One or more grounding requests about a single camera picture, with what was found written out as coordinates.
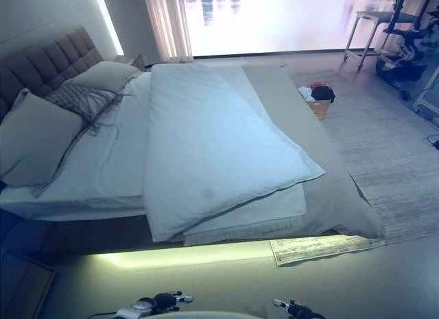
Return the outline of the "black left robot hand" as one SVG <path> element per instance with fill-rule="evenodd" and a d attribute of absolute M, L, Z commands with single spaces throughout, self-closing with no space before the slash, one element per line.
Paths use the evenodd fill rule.
<path fill-rule="evenodd" d="M 154 310 L 158 313 L 168 311 L 178 311 L 179 304 L 190 304 L 195 298 L 190 295 L 184 295 L 181 291 L 163 292 L 153 297 Z"/>

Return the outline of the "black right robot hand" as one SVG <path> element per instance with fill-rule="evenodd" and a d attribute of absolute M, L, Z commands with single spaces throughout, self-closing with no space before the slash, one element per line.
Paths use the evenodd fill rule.
<path fill-rule="evenodd" d="M 274 299 L 272 304 L 289 314 L 290 318 L 319 318 L 319 315 L 315 314 L 310 308 L 301 305 L 293 300 L 286 303 L 279 299 Z"/>

